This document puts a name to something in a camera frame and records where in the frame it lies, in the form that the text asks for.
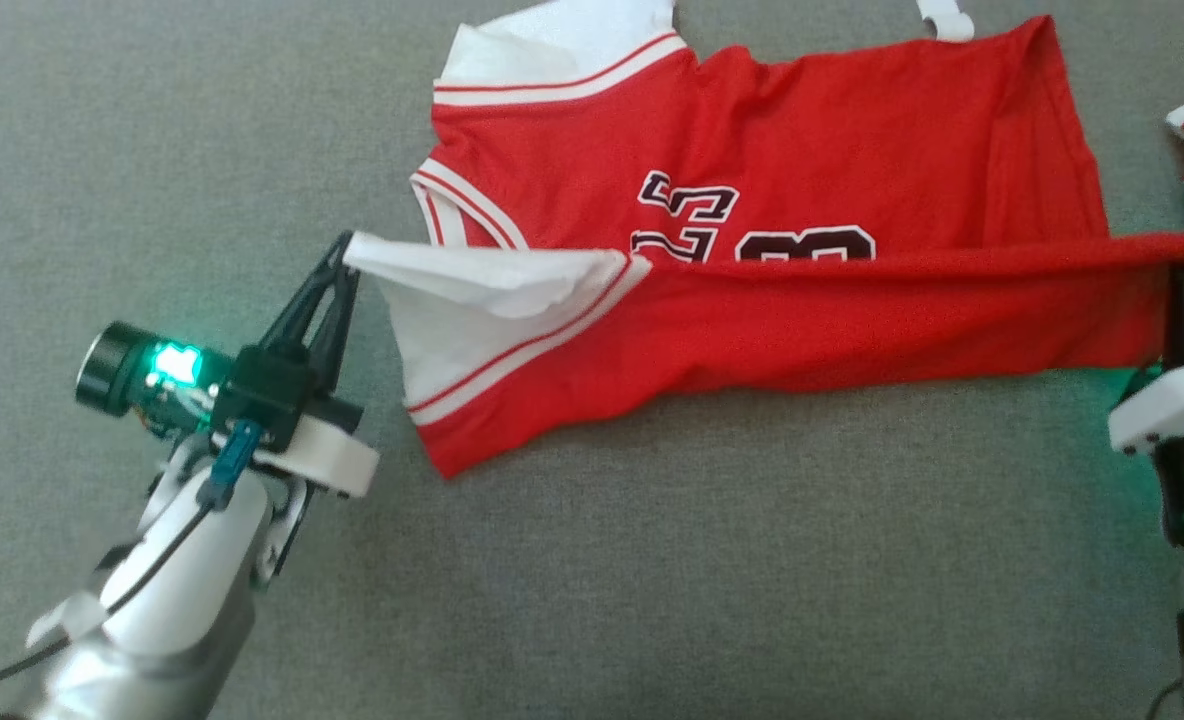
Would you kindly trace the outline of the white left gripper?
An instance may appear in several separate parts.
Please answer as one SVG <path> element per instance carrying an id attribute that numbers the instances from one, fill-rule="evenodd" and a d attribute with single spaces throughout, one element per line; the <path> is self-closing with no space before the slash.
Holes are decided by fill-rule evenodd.
<path id="1" fill-rule="evenodd" d="M 354 437 L 362 409 L 333 397 L 360 282 L 342 261 L 350 240 L 353 232 L 342 232 L 332 242 L 260 338 L 264 351 L 303 346 L 332 290 L 309 346 L 313 369 L 272 359 L 257 347 L 226 356 L 115 322 L 94 338 L 77 369 L 76 401 L 108 416 L 135 414 L 161 439 L 202 433 L 212 448 L 234 438 L 237 423 L 252 422 L 260 427 L 255 467 L 304 478 L 342 497 L 363 497 L 380 455 Z"/>

